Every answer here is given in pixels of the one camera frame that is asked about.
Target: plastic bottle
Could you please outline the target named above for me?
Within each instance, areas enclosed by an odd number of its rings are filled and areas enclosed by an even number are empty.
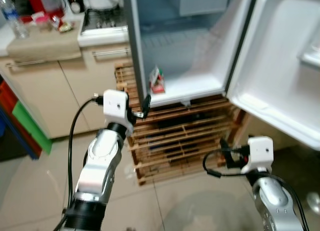
[[[12,28],[15,36],[18,39],[25,39],[29,36],[29,33],[21,21],[17,10],[12,3],[11,0],[0,0],[0,8],[3,12],[5,19],[7,20],[8,24]]]

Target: robotic arm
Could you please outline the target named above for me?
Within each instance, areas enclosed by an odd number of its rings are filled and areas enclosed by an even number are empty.
[[[136,119],[147,117],[151,97],[142,104],[142,112],[132,112],[125,92],[107,90],[103,94],[103,113],[109,123],[90,143],[86,163],[75,187],[73,201],[65,212],[64,231],[100,231],[115,179],[115,170],[121,160],[124,140],[133,133]],[[303,231],[293,209],[290,193],[271,172],[274,160],[273,141],[269,137],[252,137],[248,145],[237,149],[241,159],[234,162],[228,144],[222,139],[221,149],[228,168],[242,168],[240,174],[222,174],[203,167],[209,175],[244,175],[252,186],[255,206],[260,213],[265,231]]]
[[[220,145],[222,150],[230,150],[227,142],[223,139],[220,141]],[[246,176],[252,187],[255,207],[262,218],[265,231],[309,230],[307,222],[305,222],[306,229],[304,229],[297,218],[294,212],[293,198],[288,190],[282,186],[284,181],[270,174],[271,164],[274,161],[272,139],[266,136],[250,137],[248,145],[233,151],[240,154],[240,160],[235,162],[230,152],[224,151],[226,165],[228,168],[241,168],[240,173],[222,174],[211,169],[208,169],[207,173],[217,178],[221,176]],[[291,190],[297,198],[295,191],[292,188]]]
[[[124,140],[133,133],[136,119],[147,117],[150,101],[148,95],[142,112],[132,112],[127,93],[104,92],[103,113],[109,123],[88,147],[87,160],[75,187],[73,202],[65,212],[62,230],[101,230]]]

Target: wooden slat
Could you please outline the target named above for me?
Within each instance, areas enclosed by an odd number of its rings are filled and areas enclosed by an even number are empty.
[[[211,163],[215,164],[214,167],[221,167],[225,165],[225,160],[223,160],[221,157],[217,157],[215,159],[212,159]],[[196,173],[199,171],[202,171],[203,167],[201,165],[201,162],[194,162],[192,164],[185,164],[177,167],[171,167],[170,171],[163,171],[160,173],[155,172],[147,172],[145,176],[138,179],[138,182],[140,184],[143,184],[148,181],[154,181],[154,180],[165,180],[169,178],[174,178],[181,175],[187,175]]]
[[[165,152],[167,150],[175,149],[175,148],[178,148],[180,146],[201,144],[201,143],[206,143],[206,142],[214,141],[214,140],[215,140],[215,138],[213,136],[204,137],[204,138],[197,138],[197,139],[191,139],[190,141],[181,142],[180,144],[173,144],[173,145],[168,145],[168,146],[164,146],[164,147],[154,148],[151,151],[148,150],[147,152],[149,153],[150,157],[152,157],[153,155],[156,155],[156,154],[159,154],[159,153],[163,153],[163,152]]]
[[[160,115],[166,115],[170,113],[176,113],[176,112],[185,112],[188,110],[193,110],[197,108],[202,108],[202,107],[209,107],[212,105],[217,105],[217,104],[222,104],[222,103],[228,103],[228,100],[223,98],[220,100],[214,100],[214,101],[208,101],[204,103],[197,103],[197,104],[192,104],[190,108],[187,108],[185,106],[179,106],[179,107],[173,107],[165,110],[157,110],[157,111],[151,111],[148,115],[148,117],[153,117],[153,116],[160,116]]]
[[[198,132],[202,132],[202,131],[205,131],[205,130],[212,130],[212,132],[214,132],[215,131],[214,129],[221,128],[221,127],[226,127],[226,126],[229,129],[229,126],[232,126],[232,125],[233,125],[233,123],[230,122],[230,121],[229,122],[225,122],[225,123],[218,123],[218,124],[214,124],[214,125],[208,125],[208,126],[205,126],[205,127],[193,128],[193,129],[189,130],[187,132],[187,134],[191,135],[193,133],[198,133]],[[140,138],[138,140],[138,142],[139,142],[139,144],[151,143],[151,142],[153,143],[153,142],[156,142],[156,141],[159,141],[159,140],[170,139],[170,138],[178,137],[178,136],[187,136],[187,135],[186,135],[185,131],[176,131],[176,132],[173,132],[173,133],[158,135],[158,136],[155,136],[155,137]]]
[[[201,145],[198,146],[194,146],[194,147],[190,147],[190,148],[185,148],[183,146],[181,146],[181,149],[178,151],[171,151],[171,152],[167,152],[167,153],[161,153],[161,154],[157,154],[156,156],[150,156],[147,159],[147,162],[154,162],[154,161],[158,161],[158,160],[162,160],[162,161],[166,161],[166,162],[170,162],[170,158],[168,158],[169,156],[175,156],[175,157],[180,157],[181,158],[185,158],[186,153],[189,152],[195,152],[199,149],[206,149],[206,148],[214,148],[214,147],[218,147],[219,143],[215,142],[215,143],[203,143]]]
[[[213,110],[217,110],[219,108],[227,108],[227,107],[230,107],[230,106],[231,106],[231,103],[226,102],[226,103],[211,105],[211,106],[208,106],[208,107],[196,108],[196,109],[193,109],[193,110],[185,110],[183,112],[170,113],[170,114],[162,115],[162,116],[148,117],[148,118],[146,118],[144,120],[138,120],[136,122],[136,125],[151,124],[151,123],[154,123],[154,122],[160,122],[160,121],[164,121],[164,120],[168,120],[168,119],[180,118],[180,117],[183,117],[183,116],[198,114],[198,113],[202,113],[202,112],[210,112],[210,111],[213,111]]]
[[[216,133],[227,131],[227,130],[229,130],[229,127],[219,128],[219,130],[218,129],[216,130]],[[213,134],[212,131],[208,130],[208,131],[203,131],[203,132],[191,134],[189,136],[182,136],[182,137],[173,138],[173,139],[166,139],[166,140],[161,140],[161,141],[157,141],[157,142],[153,142],[153,143],[147,143],[147,144],[143,144],[143,145],[138,145],[135,143],[134,146],[132,146],[130,149],[131,150],[139,150],[139,149],[148,148],[148,147],[170,144],[170,143],[177,142],[177,141],[183,141],[183,140],[198,138],[198,137],[202,137],[202,136],[209,136],[212,134]]]
[[[160,134],[160,133],[164,133],[164,132],[168,132],[168,131],[179,130],[179,129],[182,129],[182,127],[188,128],[191,126],[196,126],[196,125],[200,125],[200,124],[205,124],[205,123],[210,123],[213,121],[225,120],[225,119],[227,119],[227,116],[221,115],[221,116],[217,116],[217,117],[209,117],[206,119],[201,119],[201,120],[192,121],[192,122],[188,122],[188,123],[184,123],[184,124],[179,124],[179,125],[175,125],[175,126],[171,126],[171,127],[167,127],[167,128],[154,128],[154,127],[151,127],[150,125],[138,126],[134,132],[133,137],[139,138],[139,137],[144,137],[147,135],[151,136],[151,135],[156,135],[156,134]]]
[[[117,89],[129,95],[129,105],[140,111],[135,72],[132,64],[117,64]],[[241,125],[234,124],[233,106],[221,95],[193,100],[191,107],[172,104],[151,109],[148,118],[137,120],[130,137],[130,151],[140,185],[148,181],[163,180],[202,170],[202,158],[219,149],[219,140],[234,133]],[[188,118],[203,114],[204,119],[188,122]],[[185,123],[160,128],[161,122],[185,119]],[[208,160],[214,167],[223,165],[221,154]]]

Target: refrigerator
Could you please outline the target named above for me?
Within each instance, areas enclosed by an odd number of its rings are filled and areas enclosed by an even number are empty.
[[[140,102],[223,94],[320,151],[320,0],[124,0]],[[158,67],[164,93],[150,90]]]

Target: kitchen cabinet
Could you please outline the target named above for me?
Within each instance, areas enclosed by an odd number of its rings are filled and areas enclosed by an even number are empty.
[[[103,94],[107,89],[116,89],[115,64],[131,62],[128,43],[87,47],[81,52],[81,58],[60,61],[79,105],[95,93]],[[96,104],[88,105],[83,114],[90,130],[104,127],[102,107]]]
[[[0,70],[48,138],[69,135],[79,105],[57,61],[17,65],[10,58],[3,58]],[[80,115],[75,133],[88,130],[84,116]]]

